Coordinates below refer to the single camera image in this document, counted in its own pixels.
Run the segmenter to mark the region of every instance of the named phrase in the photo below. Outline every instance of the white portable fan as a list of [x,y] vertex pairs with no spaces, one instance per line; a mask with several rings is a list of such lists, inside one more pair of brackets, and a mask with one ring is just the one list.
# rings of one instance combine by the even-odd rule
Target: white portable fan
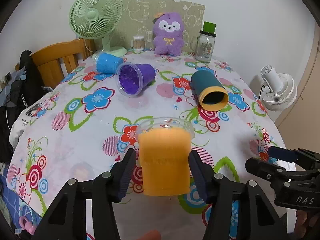
[[271,65],[261,70],[261,76],[270,89],[262,99],[267,109],[282,111],[293,104],[297,97],[297,87],[292,76],[286,73],[277,74]]
[[127,50],[123,47],[110,47],[109,34],[118,24],[122,11],[121,0],[76,0],[70,9],[69,24],[81,38],[102,38],[103,51],[121,57]]

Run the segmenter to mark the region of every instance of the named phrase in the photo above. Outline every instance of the wooden chair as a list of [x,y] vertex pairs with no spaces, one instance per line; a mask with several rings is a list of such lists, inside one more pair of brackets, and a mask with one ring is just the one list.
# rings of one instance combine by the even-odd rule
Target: wooden chair
[[55,88],[64,78],[59,63],[60,58],[63,59],[67,72],[70,73],[78,66],[76,54],[80,53],[83,60],[92,55],[92,52],[86,49],[84,42],[89,50],[95,51],[93,40],[80,39],[53,44],[31,55],[45,86]]

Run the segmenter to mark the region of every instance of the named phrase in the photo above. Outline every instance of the human hand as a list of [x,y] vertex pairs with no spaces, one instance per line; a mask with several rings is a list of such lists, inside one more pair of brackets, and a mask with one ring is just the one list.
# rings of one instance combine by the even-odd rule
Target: human hand
[[137,240],[161,240],[161,234],[157,230],[152,230]]
[[320,214],[316,214],[312,216],[310,212],[307,213],[302,210],[297,210],[297,221],[294,227],[294,233],[297,238],[302,238],[305,235],[308,226],[313,227],[316,224],[319,215]]

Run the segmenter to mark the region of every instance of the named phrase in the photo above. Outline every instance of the stuffed animal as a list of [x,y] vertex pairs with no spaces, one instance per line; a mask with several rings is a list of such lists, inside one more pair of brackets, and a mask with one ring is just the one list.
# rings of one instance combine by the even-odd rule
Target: stuffed animal
[[180,56],[182,53],[184,25],[180,14],[165,13],[153,25],[155,54]]

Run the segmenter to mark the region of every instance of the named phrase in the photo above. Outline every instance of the orange slime cup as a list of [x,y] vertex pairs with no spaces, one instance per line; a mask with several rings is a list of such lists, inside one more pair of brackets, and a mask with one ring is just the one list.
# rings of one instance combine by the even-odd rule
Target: orange slime cup
[[188,154],[194,138],[190,122],[159,117],[143,122],[136,131],[139,142],[143,193],[172,196],[190,191]]

